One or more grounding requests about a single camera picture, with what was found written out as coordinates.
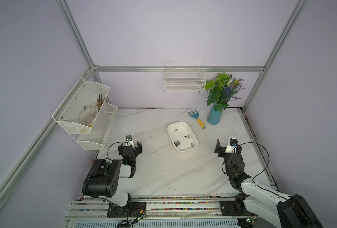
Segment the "white plastic storage box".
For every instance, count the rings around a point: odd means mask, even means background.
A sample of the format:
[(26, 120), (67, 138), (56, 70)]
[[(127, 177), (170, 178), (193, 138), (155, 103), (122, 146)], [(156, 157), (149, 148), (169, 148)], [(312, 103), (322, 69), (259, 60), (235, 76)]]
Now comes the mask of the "white plastic storage box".
[[(181, 145), (178, 147), (174, 145), (178, 152), (188, 152), (197, 148), (198, 140), (187, 122), (180, 121), (172, 123), (168, 126), (167, 131), (173, 144), (177, 140), (181, 142)], [(184, 135), (189, 135), (190, 139), (185, 138)]]

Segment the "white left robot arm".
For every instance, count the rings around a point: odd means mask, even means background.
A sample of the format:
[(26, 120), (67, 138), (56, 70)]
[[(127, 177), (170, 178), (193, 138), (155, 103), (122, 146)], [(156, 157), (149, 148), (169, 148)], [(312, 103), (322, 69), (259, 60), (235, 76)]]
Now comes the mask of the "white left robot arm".
[(132, 208), (131, 195), (118, 187), (120, 178), (133, 178), (136, 173), (136, 158), (142, 153), (142, 144), (133, 141), (121, 142), (118, 153), (122, 159), (96, 159), (84, 180), (82, 193), (109, 201), (115, 207)]

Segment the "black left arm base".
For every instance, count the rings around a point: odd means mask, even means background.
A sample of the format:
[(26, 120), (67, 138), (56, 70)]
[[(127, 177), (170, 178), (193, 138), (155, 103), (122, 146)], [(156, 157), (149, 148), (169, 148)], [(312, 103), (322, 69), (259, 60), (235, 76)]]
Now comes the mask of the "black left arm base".
[(108, 218), (138, 218), (146, 213), (147, 203), (144, 201), (133, 201), (131, 197), (128, 198), (126, 206), (117, 206), (109, 203), (107, 212)]

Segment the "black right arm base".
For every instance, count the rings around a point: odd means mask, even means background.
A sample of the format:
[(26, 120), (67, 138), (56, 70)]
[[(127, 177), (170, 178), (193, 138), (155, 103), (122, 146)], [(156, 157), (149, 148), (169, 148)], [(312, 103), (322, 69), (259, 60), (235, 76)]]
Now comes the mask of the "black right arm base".
[(244, 200), (249, 195), (240, 193), (234, 197), (234, 200), (221, 200), (219, 202), (222, 216), (252, 216), (244, 205)]

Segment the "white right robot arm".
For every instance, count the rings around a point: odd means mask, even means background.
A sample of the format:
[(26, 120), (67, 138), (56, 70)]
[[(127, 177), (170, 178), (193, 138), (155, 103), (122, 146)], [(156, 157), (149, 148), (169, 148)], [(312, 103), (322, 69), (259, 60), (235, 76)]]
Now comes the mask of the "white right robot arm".
[(266, 187), (245, 171), (241, 155), (242, 145), (230, 138), (226, 147), (217, 141), (214, 152), (223, 158), (222, 171), (231, 186), (239, 191), (231, 209), (222, 201), (224, 216), (255, 214), (277, 228), (321, 228), (322, 224), (306, 200), (298, 195), (288, 195)]

